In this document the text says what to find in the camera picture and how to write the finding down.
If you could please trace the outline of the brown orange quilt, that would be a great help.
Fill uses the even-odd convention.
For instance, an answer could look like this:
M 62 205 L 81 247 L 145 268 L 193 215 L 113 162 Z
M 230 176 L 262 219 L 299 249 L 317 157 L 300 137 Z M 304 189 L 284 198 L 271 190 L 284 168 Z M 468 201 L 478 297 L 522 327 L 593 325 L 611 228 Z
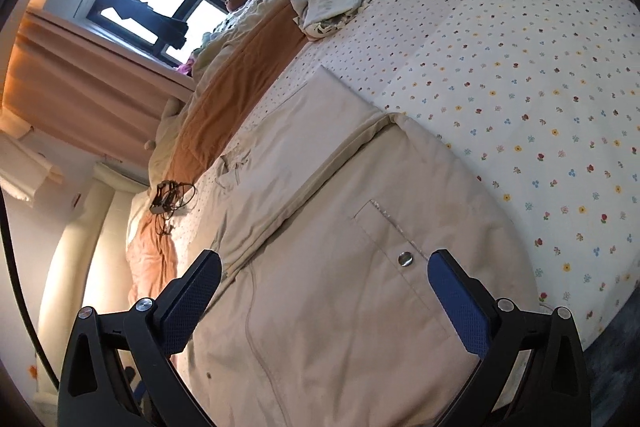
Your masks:
M 290 0 L 272 8 L 215 72 L 186 118 L 164 180 L 195 183 L 222 154 L 245 119 L 307 42 Z M 131 205 L 126 259 L 132 286 L 128 300 L 156 297 L 177 276 L 178 254 L 170 235 L 156 233 L 150 213 L 156 187 Z

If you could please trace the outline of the white wall shelf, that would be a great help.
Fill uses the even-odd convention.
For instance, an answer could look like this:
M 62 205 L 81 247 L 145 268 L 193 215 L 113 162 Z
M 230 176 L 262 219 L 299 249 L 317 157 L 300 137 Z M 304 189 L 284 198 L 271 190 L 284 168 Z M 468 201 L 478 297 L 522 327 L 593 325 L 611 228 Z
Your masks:
M 1 188 L 16 200 L 34 205 L 42 184 L 62 184 L 63 173 L 52 162 L 12 136 L 2 132 L 0 139 Z

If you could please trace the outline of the beige jacket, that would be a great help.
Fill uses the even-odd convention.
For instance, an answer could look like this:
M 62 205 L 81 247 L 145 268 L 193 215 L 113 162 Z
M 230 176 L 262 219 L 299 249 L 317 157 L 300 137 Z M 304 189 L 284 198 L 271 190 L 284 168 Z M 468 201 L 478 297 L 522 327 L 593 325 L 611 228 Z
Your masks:
M 475 365 L 427 282 L 439 248 L 536 307 L 525 247 L 487 188 L 325 69 L 215 172 L 194 245 L 224 279 L 186 373 L 219 426 L 430 425 Z

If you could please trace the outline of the floral white bed sheet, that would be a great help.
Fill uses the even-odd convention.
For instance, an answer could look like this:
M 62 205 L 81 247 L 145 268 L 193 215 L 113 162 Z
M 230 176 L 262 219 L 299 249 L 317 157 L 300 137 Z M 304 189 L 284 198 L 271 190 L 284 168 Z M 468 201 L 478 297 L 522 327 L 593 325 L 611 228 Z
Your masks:
M 626 0 L 373 0 L 309 43 L 213 165 L 179 225 L 180 267 L 216 161 L 317 72 L 412 119 L 512 221 L 533 269 L 530 311 L 572 312 L 589 346 L 639 280 L 639 13 Z

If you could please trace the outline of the cream padded headboard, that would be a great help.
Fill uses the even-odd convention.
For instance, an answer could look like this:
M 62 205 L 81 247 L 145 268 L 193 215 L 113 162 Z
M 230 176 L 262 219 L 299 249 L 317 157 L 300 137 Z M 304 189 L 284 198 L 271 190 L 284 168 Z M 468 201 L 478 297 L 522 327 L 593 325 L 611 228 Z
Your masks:
M 83 306 L 100 313 L 130 308 L 126 238 L 131 202 L 145 186 L 98 162 L 53 254 L 37 333 L 56 376 Z

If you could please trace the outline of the beige pillow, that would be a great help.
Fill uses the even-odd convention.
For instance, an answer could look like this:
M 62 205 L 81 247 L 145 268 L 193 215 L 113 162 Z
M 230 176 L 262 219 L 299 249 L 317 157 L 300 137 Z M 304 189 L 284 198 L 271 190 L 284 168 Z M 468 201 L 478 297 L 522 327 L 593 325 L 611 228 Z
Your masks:
M 154 140 L 155 148 L 148 167 L 150 187 L 156 187 L 165 179 L 180 130 L 196 103 L 200 101 L 215 72 L 271 8 L 271 1 L 258 1 L 252 8 L 235 17 L 229 29 L 213 35 L 206 46 L 201 48 L 192 66 L 192 79 L 195 82 L 193 93 L 186 102 L 171 98 L 160 118 Z

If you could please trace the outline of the beige pleated curtain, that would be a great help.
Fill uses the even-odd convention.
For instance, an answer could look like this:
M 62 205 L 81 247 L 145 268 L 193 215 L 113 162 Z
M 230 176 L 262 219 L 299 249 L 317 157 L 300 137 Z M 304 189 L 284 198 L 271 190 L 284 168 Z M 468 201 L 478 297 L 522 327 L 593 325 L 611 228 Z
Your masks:
M 89 153 L 144 167 L 168 100 L 188 101 L 193 81 L 40 10 L 14 40 L 2 107 Z

